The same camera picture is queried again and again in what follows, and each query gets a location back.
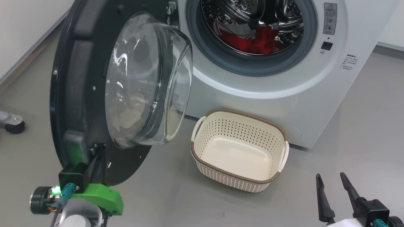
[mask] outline red cloth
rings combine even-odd
[[[279,34],[272,27],[266,26],[255,30],[255,39],[242,39],[235,34],[221,31],[219,36],[228,45],[242,52],[269,55],[275,51],[275,37]]]

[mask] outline washing machine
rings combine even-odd
[[[278,124],[290,143],[312,148],[398,2],[178,0],[181,31],[194,48],[186,114],[200,118],[216,108],[246,112]],[[215,23],[271,24],[283,46],[270,54],[246,52],[232,46]]]
[[[398,2],[75,0],[51,77],[59,160],[88,164],[103,144],[116,185],[185,114],[216,108],[313,147]]]

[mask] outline green bracket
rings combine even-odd
[[[122,215],[124,211],[124,203],[119,192],[102,184],[89,184],[84,193],[75,193],[72,198],[84,199],[104,208],[112,215]]]

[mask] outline perforated basket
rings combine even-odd
[[[191,154],[203,175],[240,190],[260,192],[285,166],[289,143],[277,125],[263,118],[216,109],[196,123]]]

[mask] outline sticker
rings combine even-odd
[[[340,68],[346,70],[353,70],[355,65],[358,63],[358,59],[355,55],[347,55],[343,60]]]
[[[324,3],[324,29],[323,34],[334,35],[337,25],[337,4]]]

